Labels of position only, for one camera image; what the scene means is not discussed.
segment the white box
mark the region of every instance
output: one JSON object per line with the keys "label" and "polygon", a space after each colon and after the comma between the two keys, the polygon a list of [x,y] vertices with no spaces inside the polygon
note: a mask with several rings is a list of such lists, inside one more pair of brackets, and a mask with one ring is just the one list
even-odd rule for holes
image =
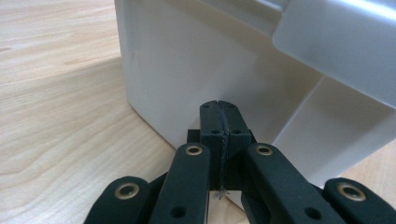
{"label": "white box", "polygon": [[129,102],[174,147],[199,128],[201,104],[233,103],[321,186],[396,137],[394,8],[116,0]]}

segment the metal screw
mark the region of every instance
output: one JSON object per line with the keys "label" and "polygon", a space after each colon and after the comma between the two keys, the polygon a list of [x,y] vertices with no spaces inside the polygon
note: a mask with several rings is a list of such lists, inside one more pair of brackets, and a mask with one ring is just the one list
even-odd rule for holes
{"label": "metal screw", "polygon": [[132,199],[139,192],[139,186],[136,183],[121,184],[114,192],[115,196],[121,200]]}
{"label": "metal screw", "polygon": [[353,185],[342,182],[337,185],[338,192],[340,192],[344,197],[355,201],[355,202],[363,202],[366,200],[366,195],[361,189],[356,188]]}

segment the wood grain surface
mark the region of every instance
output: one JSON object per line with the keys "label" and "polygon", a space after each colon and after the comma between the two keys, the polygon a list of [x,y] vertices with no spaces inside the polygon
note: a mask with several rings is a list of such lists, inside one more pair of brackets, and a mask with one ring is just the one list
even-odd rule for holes
{"label": "wood grain surface", "polygon": [[[344,176],[396,206],[395,148]],[[174,154],[127,103],[113,1],[0,1],[0,222],[82,223],[111,181]],[[209,223],[248,223],[210,199]]]}

